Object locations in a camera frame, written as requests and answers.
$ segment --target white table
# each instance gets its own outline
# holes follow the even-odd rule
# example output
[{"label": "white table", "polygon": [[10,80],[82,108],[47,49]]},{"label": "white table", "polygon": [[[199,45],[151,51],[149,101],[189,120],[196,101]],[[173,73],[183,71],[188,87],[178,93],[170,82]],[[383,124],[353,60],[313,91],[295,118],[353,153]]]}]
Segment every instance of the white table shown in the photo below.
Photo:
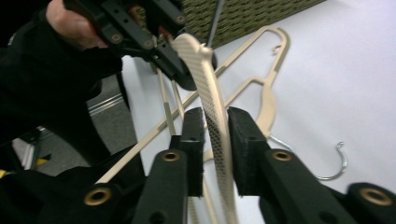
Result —
[{"label": "white table", "polygon": [[[333,175],[339,170],[341,159],[334,147],[345,142],[346,173],[322,182],[344,193],[356,182],[396,192],[395,10],[393,0],[331,0],[273,24],[284,29],[291,42],[273,87],[276,120],[272,132],[292,145],[315,175]],[[215,49],[219,61],[247,38]],[[271,48],[277,43],[275,35],[263,35],[221,75],[224,99],[247,77],[266,76],[274,59]],[[160,84],[147,63],[130,57],[123,61],[140,140],[164,118]],[[176,107],[172,89],[167,87],[170,104]],[[232,106],[256,118],[260,92],[259,85],[252,85]],[[187,94],[181,91],[182,98]],[[189,108],[199,105],[197,101]],[[179,120],[176,126],[180,133]],[[164,130],[142,151],[147,173],[153,156],[167,149],[169,140],[169,132]],[[205,175],[212,182],[213,173],[213,163],[208,162]],[[237,210],[240,223],[263,223],[257,197],[237,197]],[[207,223],[204,213],[200,212]]]}]

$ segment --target wicker basket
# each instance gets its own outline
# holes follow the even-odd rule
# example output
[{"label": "wicker basket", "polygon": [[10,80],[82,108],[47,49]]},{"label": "wicker basket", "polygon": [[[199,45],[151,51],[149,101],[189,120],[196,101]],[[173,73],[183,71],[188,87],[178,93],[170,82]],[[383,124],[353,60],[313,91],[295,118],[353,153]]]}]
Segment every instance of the wicker basket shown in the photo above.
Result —
[{"label": "wicker basket", "polygon": [[[212,48],[250,34],[325,0],[225,0]],[[188,27],[206,40],[216,0],[183,0]]]}]

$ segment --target hanger hook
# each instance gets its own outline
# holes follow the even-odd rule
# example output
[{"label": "hanger hook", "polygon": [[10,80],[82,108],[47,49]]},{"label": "hanger hook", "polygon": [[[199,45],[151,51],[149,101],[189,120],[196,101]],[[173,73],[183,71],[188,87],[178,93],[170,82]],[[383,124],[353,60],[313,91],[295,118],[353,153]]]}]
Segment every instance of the hanger hook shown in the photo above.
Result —
[{"label": "hanger hook", "polygon": [[[280,140],[279,138],[277,138],[277,137],[275,137],[275,136],[273,136],[273,135],[270,135],[270,136],[268,137],[268,139],[270,139],[270,140],[274,141],[275,143],[281,145],[281,146],[284,147],[287,151],[290,151],[290,152],[292,152],[294,155],[297,156],[297,154],[296,154],[294,148],[293,148],[291,145],[285,143],[284,141]],[[316,179],[318,179],[318,180],[334,180],[335,178],[340,177],[340,176],[347,170],[347,155],[346,155],[345,151],[342,149],[343,146],[344,146],[344,142],[339,142],[339,143],[335,146],[335,149],[337,150],[337,152],[338,152],[338,154],[340,155],[341,160],[342,160],[342,165],[341,165],[340,171],[338,171],[337,174],[331,175],[331,176],[314,175],[314,177],[315,177]]]}]

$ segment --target black sleeve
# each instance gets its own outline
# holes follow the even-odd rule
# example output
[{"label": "black sleeve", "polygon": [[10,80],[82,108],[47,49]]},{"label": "black sleeve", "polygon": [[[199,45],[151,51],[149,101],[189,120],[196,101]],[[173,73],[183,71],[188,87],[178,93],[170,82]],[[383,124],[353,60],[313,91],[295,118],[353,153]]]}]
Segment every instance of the black sleeve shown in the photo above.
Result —
[{"label": "black sleeve", "polygon": [[0,50],[0,135],[11,119],[81,100],[93,83],[121,71],[121,58],[109,49],[80,52],[63,42],[45,13],[37,13]]}]

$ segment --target person's hand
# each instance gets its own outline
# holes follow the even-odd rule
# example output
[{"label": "person's hand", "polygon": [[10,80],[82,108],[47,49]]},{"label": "person's hand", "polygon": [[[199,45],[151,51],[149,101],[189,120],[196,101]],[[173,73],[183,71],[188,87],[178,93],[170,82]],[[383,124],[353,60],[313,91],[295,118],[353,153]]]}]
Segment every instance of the person's hand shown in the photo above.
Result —
[{"label": "person's hand", "polygon": [[63,0],[52,0],[47,7],[49,25],[70,45],[79,50],[107,48],[91,23],[74,11],[64,8]]}]

